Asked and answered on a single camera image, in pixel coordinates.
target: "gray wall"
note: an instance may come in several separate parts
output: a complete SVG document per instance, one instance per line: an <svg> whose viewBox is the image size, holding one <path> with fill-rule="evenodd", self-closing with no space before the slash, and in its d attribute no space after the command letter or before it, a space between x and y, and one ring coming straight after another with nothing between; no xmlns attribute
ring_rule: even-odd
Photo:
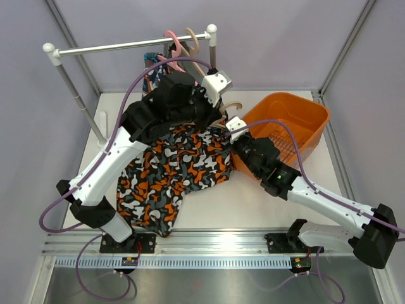
<svg viewBox="0 0 405 304"><path fill-rule="evenodd" d="M405 227L405 2L380 0L326 94L356 198ZM405 244L389 261L405 301Z"/></svg>
<svg viewBox="0 0 405 304"><path fill-rule="evenodd" d="M66 47L45 4L3 0L0 29L0 302L9 304L27 301L46 236L39 215L58 197L55 183L77 173L89 128L42 52L45 42ZM78 66L65 62L94 111ZM60 227L63 209L49 226Z"/></svg>
<svg viewBox="0 0 405 304"><path fill-rule="evenodd" d="M365 0L56 0L79 46L114 44L218 26L218 67L236 89L322 85ZM208 60L208 44L199 55ZM85 56L106 91L126 91L146 51Z"/></svg>

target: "white table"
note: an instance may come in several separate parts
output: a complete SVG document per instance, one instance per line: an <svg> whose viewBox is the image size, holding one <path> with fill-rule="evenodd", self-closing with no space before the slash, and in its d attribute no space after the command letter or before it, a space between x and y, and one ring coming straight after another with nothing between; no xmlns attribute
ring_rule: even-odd
<svg viewBox="0 0 405 304"><path fill-rule="evenodd" d="M230 91L224 94L223 101L240 101L243 109L231 109L230 115L238 114L242 117L270 91ZM309 91L292 91L292 94L311 99ZM99 113L107 113L108 136L111 135L118 109L124 93L102 94L96 111L96 123L99 124ZM133 93L128 103L140 99L140 93ZM82 158L82 171L99 152L97 139L90 132ZM319 185L340 194L335 171L328 152L325 138L322 136L318 147L304 162L304 168L309 178ZM106 192L108 201L116 206L116 182ZM240 173L232 172L229 181L188 194L183 202L175 222L175 229L250 229L250 228L285 228L295 219L307 219L318 224L335 224L328 218L304 206L289 203L280 198L267 194L259 183ZM76 224L77 221L68 210L64 226Z"/></svg>

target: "orange basket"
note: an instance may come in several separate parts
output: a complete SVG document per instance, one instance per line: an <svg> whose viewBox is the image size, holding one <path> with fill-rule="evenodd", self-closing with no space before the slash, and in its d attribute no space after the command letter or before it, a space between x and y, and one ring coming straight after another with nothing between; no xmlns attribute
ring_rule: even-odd
<svg viewBox="0 0 405 304"><path fill-rule="evenodd" d="M318 145L323 129L329 121L329 111L313 101L280 92L265 97L242 119L247 124L262 119L285 123L294 134L304 161ZM254 138L269 137L280 150L280 160L291 167L299 168L292 139L281 125L262 123L251 127L250 132ZM233 159L238 171L253 176L237 155L233 155Z"/></svg>

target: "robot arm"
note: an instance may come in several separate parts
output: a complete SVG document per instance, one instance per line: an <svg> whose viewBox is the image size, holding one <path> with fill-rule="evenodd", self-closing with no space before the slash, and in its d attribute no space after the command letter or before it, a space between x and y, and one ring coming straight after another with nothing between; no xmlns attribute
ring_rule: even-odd
<svg viewBox="0 0 405 304"><path fill-rule="evenodd" d="M206 129L222 117L217 104L221 94L232 86L224 72L205 76L202 86L194 86L194 78L187 73L173 72L165 75L157 89L141 101L130 104L122 116L120 127L111 149L105 147L72 180L61 180L58 191L65 194L77 188L66 199L71 203L73 216L91 228L107 232L122 248L130 248L135 234L130 224L110 205L104 196L122 170L148 144L166 135L171 126L194 122L196 127ZM78 187L78 182L92 170L95 162L106 156L90 177Z"/></svg>
<svg viewBox="0 0 405 304"><path fill-rule="evenodd" d="M234 131L246 126L246 123L239 117L233 117L226 126L229 131ZM327 249L351 250L365 264L378 269L385 267L399 233L359 213L367 213L396 226L394 213L389 207L383 204L378 208L362 205L310 181L315 186L314 190L299 171L278 159L280 151L269 138L255 139L247 129L233 133L231 144L233 152L255 178L261 180L261 186L267 193L311 208L340 225L316 225L307 220L296 220L287 233L291 247L324 246ZM338 205L320 192L355 206L360 212Z"/></svg>

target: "patterned fabric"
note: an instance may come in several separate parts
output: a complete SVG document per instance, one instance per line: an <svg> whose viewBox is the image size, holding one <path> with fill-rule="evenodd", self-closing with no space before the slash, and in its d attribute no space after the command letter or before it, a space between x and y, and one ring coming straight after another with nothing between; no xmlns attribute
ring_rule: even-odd
<svg viewBox="0 0 405 304"><path fill-rule="evenodd" d="M146 66L156 53L145 55ZM167 67L144 79L144 94L154 89ZM223 131L181 125L150 145L121 173L117 185L117 210L132 225L167 237L173 229L186 194L213 187L230 177L230 144Z"/></svg>

